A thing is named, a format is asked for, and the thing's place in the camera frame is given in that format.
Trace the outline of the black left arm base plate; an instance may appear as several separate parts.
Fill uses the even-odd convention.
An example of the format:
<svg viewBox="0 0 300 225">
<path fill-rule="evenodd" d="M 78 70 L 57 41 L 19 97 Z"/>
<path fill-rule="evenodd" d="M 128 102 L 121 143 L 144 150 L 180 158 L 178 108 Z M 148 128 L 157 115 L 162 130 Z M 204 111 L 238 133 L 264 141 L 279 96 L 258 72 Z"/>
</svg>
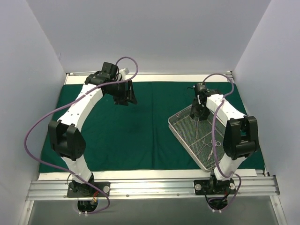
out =
<svg viewBox="0 0 300 225">
<path fill-rule="evenodd" d="M 98 189 L 100 189 L 107 196 L 110 195 L 110 182 L 96 181 L 93 183 Z M 97 190 L 85 183 L 81 184 L 75 181 L 71 181 L 68 184 L 67 197 L 68 198 L 82 198 L 82 197 L 93 197 Z"/>
</svg>

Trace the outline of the steel surgical forceps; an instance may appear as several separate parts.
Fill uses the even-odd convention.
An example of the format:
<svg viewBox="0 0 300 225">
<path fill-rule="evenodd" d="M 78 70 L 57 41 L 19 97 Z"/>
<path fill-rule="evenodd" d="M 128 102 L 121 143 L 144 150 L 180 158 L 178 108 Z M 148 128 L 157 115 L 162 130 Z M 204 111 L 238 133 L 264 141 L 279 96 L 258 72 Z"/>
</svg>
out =
<svg viewBox="0 0 300 225">
<path fill-rule="evenodd" d="M 202 137 L 200 139 L 200 148 L 195 152 L 196 155 L 199 155 L 201 153 L 201 151 L 205 148 L 205 147 L 209 147 L 211 146 L 210 141 L 206 141 L 204 137 Z"/>
<path fill-rule="evenodd" d="M 194 120 L 195 123 L 195 140 L 198 140 L 199 134 L 198 134 L 198 124 L 199 124 L 199 119 Z"/>
</svg>

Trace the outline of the metal wire mesh tray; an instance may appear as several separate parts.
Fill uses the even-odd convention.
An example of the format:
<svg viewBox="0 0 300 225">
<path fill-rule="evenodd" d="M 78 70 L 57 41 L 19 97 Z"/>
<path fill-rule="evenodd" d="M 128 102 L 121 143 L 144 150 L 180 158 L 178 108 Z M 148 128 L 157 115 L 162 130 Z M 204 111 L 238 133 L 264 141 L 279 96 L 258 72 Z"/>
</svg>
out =
<svg viewBox="0 0 300 225">
<path fill-rule="evenodd" d="M 184 149 L 196 162 L 196 164 L 205 172 L 211 172 L 216 167 L 212 149 L 212 120 L 213 113 L 210 113 L 207 120 L 199 121 L 198 140 L 195 140 L 195 123 L 189 116 L 191 106 L 180 110 L 168 118 L 169 129 Z M 199 155 L 195 152 L 200 148 L 200 139 L 204 137 L 211 146 L 205 147 Z"/>
</svg>

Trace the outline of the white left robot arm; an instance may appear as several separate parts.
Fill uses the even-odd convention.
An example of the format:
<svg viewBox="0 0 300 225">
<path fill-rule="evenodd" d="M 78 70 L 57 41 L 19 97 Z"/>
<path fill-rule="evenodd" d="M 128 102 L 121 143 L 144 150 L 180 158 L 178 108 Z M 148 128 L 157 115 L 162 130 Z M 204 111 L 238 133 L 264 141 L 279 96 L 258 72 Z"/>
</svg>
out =
<svg viewBox="0 0 300 225">
<path fill-rule="evenodd" d="M 68 170 L 74 172 L 72 181 L 78 185 L 77 190 L 83 196 L 90 196 L 95 190 L 92 172 L 83 155 L 86 141 L 81 130 L 85 120 L 105 94 L 113 96 L 117 105 L 137 104 L 132 81 L 105 85 L 100 88 L 97 85 L 97 83 L 84 84 L 76 102 L 58 120 L 52 120 L 48 124 L 51 149 L 62 158 Z"/>
</svg>

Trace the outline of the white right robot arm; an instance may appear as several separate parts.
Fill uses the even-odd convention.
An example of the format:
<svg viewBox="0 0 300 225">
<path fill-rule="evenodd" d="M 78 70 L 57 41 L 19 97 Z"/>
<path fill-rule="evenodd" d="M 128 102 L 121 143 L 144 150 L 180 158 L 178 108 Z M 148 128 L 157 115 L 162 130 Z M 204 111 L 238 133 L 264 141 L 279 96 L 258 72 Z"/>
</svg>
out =
<svg viewBox="0 0 300 225">
<path fill-rule="evenodd" d="M 218 90 L 196 90 L 190 117 L 206 120 L 212 113 L 212 149 L 216 161 L 215 177 L 208 182 L 211 192 L 217 194 L 225 188 L 225 180 L 234 173 L 249 156 L 259 150 L 258 125 L 254 116 L 246 116 L 226 100 Z M 217 157 L 215 128 L 216 120 L 225 125 L 223 139 L 224 155 Z"/>
</svg>

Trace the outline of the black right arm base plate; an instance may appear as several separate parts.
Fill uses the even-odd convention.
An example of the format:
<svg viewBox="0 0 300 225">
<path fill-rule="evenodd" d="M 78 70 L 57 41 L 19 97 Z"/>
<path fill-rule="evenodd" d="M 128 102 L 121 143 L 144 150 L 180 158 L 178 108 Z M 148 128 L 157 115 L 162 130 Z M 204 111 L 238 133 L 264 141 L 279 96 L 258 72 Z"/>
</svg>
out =
<svg viewBox="0 0 300 225">
<path fill-rule="evenodd" d="M 233 195 L 236 193 L 236 186 L 231 180 L 194 180 L 194 191 L 196 195 Z"/>
</svg>

